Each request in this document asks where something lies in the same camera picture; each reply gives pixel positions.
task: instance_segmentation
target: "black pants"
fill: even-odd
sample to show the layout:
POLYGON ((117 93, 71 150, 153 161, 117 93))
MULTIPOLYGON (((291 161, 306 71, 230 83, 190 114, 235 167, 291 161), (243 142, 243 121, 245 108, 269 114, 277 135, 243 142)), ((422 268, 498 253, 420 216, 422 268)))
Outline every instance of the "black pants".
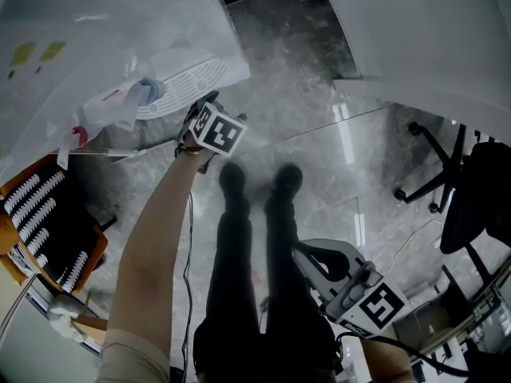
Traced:
POLYGON ((266 207, 270 297, 267 332, 259 333, 248 213, 245 200, 231 200, 220 219, 206 318, 194 337, 196 372, 208 381, 304 381, 308 370, 333 370, 335 336, 291 255, 293 204, 277 195, 266 207))

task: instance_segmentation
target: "wire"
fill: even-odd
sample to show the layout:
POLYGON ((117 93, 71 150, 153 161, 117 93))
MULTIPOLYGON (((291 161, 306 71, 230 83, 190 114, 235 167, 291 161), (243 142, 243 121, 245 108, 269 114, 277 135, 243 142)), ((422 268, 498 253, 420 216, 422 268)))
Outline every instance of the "wire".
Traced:
POLYGON ((190 248, 188 249, 188 258, 183 271, 183 280, 186 285, 186 291, 188 292, 188 301, 190 309, 188 310, 188 321, 186 323, 186 331, 184 332, 184 341, 181 346, 181 353, 183 354, 183 383, 186 382, 186 373, 188 371, 188 337, 190 335, 190 323, 192 322, 192 311, 193 311, 193 299, 192 289, 190 288, 190 282, 188 276, 190 274, 190 260, 192 257, 192 237, 193 237, 193 196, 192 193, 188 195, 188 212, 190 214, 190 248))
POLYGON ((396 255, 394 256, 394 260, 392 261, 392 263, 390 264, 390 267, 389 269, 387 270, 387 274, 390 274, 390 272, 392 271, 392 268, 394 268, 394 264, 396 263, 396 261, 398 260, 398 255, 401 253, 401 251, 404 250, 404 248, 408 245, 408 243, 411 241, 411 239, 420 231, 422 230, 423 228, 426 228, 429 224, 431 223, 437 223, 437 224, 440 224, 442 226, 442 229, 444 227, 444 225, 442 223, 440 223, 438 220, 430 220, 428 221, 426 224, 424 224, 422 227, 420 227, 419 229, 415 230, 411 235, 410 237, 408 237, 408 240, 406 241, 406 243, 404 243, 402 245, 401 248, 399 248, 398 252, 396 253, 396 255))
POLYGON ((426 362, 428 365, 434 367, 436 370, 439 370, 443 373, 447 373, 447 374, 450 374, 451 376, 456 376, 456 377, 470 377, 470 373, 468 370, 456 369, 452 366, 444 365, 443 363, 440 363, 439 361, 434 361, 430 357, 427 357, 425 354, 422 354, 419 351, 417 351, 413 348, 410 348, 408 345, 405 345, 404 343, 401 343, 400 341, 385 338, 383 336, 376 336, 374 338, 363 338, 361 336, 358 336, 357 334, 354 334, 353 332, 345 332, 344 334, 340 334, 335 339, 339 345, 339 351, 341 351, 341 352, 343 350, 342 349, 343 344, 341 342, 341 339, 344 338, 345 336, 353 336, 355 338, 366 339, 368 341, 381 342, 381 343, 386 343, 387 345, 396 346, 398 348, 404 349, 407 352, 413 354, 414 356, 416 356, 419 359, 426 362))

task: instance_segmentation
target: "office chair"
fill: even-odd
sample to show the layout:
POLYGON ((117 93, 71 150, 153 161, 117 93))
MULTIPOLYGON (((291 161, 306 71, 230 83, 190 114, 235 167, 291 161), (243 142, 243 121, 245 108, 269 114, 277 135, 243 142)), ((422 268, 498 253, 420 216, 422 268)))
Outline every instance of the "office chair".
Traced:
POLYGON ((431 212, 442 212, 455 189, 444 223, 440 251, 453 254, 466 248, 484 288, 493 281, 493 276, 470 243, 486 230, 489 236, 511 247, 511 148, 490 139, 476 144, 470 156, 463 157, 466 129, 461 125, 453 155, 449 158, 426 128, 413 123, 409 130, 415 136, 420 133, 425 136, 440 157, 443 170, 410 197, 400 189, 394 195, 396 199, 411 203, 445 184, 440 206, 430 205, 431 212))
POLYGON ((395 191, 394 197, 399 201, 404 201, 406 204, 410 204, 444 185, 440 206, 438 206, 436 203, 430 204, 431 213, 442 213, 446 208, 447 202, 449 201, 450 193, 453 191, 453 188, 456 188, 458 185, 459 176, 461 173, 461 160, 463 157, 463 144, 465 143, 466 126, 463 124, 460 125, 458 137, 456 138, 456 144, 454 145, 453 154, 450 158, 447 156, 446 151, 442 148, 442 146, 440 146, 437 140, 426 128, 417 122, 412 122, 408 126, 408 130, 413 136, 418 136, 420 134, 424 135, 433 150, 440 158, 443 169, 441 173, 439 173, 432 180, 430 180, 411 195, 406 196, 406 193, 399 188, 395 191))

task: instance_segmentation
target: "gray marble floor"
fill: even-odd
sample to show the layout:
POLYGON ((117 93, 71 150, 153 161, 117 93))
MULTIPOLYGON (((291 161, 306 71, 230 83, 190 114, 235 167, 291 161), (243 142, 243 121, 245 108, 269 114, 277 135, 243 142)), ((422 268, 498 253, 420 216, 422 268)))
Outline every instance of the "gray marble floor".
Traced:
MULTIPOLYGON (((386 273, 410 235, 424 226, 395 259, 391 274, 413 298, 431 289, 442 264, 453 272, 467 295, 480 281, 465 252, 442 255, 438 245, 445 215, 431 215, 428 204, 439 192, 406 205, 393 197, 401 186, 419 188, 442 168, 423 137, 413 137, 416 120, 451 152, 458 125, 439 116, 401 105, 340 97, 332 78, 356 75, 346 38, 327 0, 245 0, 228 7, 250 62, 252 78, 222 89, 220 101, 229 112, 248 115, 247 139, 233 160, 247 173, 252 201, 252 280, 257 302, 267 295, 263 202, 281 164, 303 170, 303 187, 295 199, 301 239, 346 240, 386 273)), ((136 148, 172 138, 184 111, 158 120, 138 122, 133 134, 112 128, 93 143, 98 148, 136 148)), ((466 151, 474 144, 467 134, 466 151)), ((113 214, 118 222, 109 239, 106 265, 86 287, 96 303, 108 309, 125 242, 152 190, 172 163, 173 146, 112 164, 102 158, 74 158, 72 168, 97 214, 113 214)), ((193 185, 195 205, 190 283, 194 298, 192 333, 204 318, 208 284, 216 251, 216 227, 224 200, 218 159, 193 185)), ((180 346, 188 315, 188 296, 181 274, 188 253, 185 218, 175 270, 172 363, 180 365, 180 346)), ((509 248, 483 235, 474 243, 490 271, 509 248)))

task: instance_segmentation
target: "sleeve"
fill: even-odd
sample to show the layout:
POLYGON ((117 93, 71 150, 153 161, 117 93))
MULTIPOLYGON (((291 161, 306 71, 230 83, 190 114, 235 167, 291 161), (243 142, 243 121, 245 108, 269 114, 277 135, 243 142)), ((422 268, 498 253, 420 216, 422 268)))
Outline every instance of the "sleeve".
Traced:
POLYGON ((96 383, 169 383, 168 357, 147 339, 107 330, 96 383))

